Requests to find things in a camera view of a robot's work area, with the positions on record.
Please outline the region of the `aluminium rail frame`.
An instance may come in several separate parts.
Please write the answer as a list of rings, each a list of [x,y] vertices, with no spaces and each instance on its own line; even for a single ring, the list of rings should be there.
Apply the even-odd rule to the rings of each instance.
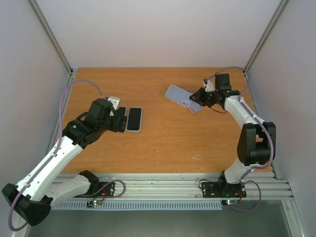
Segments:
[[[215,182],[219,173],[97,173],[100,181],[121,180],[126,185],[123,200],[192,200],[202,199],[198,181]],[[255,181],[263,200],[293,200],[287,180],[277,179],[273,172],[253,172],[245,181]]]

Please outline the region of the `controller board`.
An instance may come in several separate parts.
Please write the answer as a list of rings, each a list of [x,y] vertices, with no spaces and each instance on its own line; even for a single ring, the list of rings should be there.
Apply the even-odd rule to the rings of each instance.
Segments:
[[[240,203],[240,200],[231,200],[231,199],[222,200],[222,205],[224,206],[232,206],[232,205],[237,205],[239,203]]]
[[[92,200],[86,202],[86,208],[96,208],[102,204],[101,200]]]

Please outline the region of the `base mount plate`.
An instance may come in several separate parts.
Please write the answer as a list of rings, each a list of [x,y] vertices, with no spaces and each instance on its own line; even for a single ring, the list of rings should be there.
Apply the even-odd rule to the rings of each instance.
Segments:
[[[100,182],[97,190],[97,197],[103,197],[105,193],[107,197],[113,197],[115,193],[115,183],[108,184],[108,182]]]
[[[200,180],[198,187],[204,198],[245,198],[247,197],[244,186],[241,184],[220,184],[208,180]]]

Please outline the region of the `right controller board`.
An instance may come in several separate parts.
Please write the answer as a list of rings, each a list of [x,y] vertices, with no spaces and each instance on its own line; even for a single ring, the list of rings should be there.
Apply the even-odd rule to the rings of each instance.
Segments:
[[[232,206],[232,205],[237,205],[239,203],[240,203],[240,200],[231,200],[231,199],[222,200],[222,205],[224,206]]]

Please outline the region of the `black phone green edge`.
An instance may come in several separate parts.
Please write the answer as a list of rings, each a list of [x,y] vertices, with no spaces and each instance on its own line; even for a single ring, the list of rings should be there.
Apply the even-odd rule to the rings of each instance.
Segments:
[[[121,115],[126,115],[126,107],[119,107],[117,112]]]

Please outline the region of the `left controller board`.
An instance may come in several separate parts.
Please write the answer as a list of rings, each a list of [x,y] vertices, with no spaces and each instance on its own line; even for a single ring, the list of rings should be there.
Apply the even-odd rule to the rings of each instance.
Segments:
[[[101,200],[92,200],[86,202],[86,208],[96,208],[102,204]]]

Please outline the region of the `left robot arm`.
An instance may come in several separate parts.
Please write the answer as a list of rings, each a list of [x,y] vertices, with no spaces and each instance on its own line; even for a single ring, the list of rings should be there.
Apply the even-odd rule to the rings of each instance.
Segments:
[[[64,167],[88,145],[96,142],[106,131],[125,131],[127,117],[118,111],[120,99],[114,96],[92,102],[89,111],[69,122],[51,151],[17,184],[2,189],[10,205],[27,224],[38,225],[58,204],[71,198],[95,198],[104,192],[108,182],[101,183],[92,172],[85,170],[75,178],[51,186]]]

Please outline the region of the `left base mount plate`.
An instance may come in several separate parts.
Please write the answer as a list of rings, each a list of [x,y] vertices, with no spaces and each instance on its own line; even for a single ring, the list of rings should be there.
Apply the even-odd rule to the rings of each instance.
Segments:
[[[105,193],[107,197],[113,197],[115,193],[115,183],[108,184],[108,182],[100,182],[97,190],[97,197],[103,197]]]

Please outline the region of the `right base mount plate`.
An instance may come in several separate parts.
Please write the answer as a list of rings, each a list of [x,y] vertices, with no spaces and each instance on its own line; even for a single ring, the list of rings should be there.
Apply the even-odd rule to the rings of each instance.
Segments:
[[[204,198],[245,198],[247,197],[244,186],[241,184],[220,184],[208,180],[200,180],[198,187]]]

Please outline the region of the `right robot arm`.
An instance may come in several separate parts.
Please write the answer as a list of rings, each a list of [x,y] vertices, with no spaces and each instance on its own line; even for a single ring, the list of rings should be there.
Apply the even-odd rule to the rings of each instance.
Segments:
[[[266,169],[275,158],[276,126],[256,115],[246,104],[242,93],[233,90],[229,74],[215,74],[215,82],[204,80],[204,86],[190,96],[203,107],[220,105],[241,127],[237,144],[237,159],[222,171],[216,182],[202,180],[200,188],[205,198],[246,197],[243,180],[256,169]]]

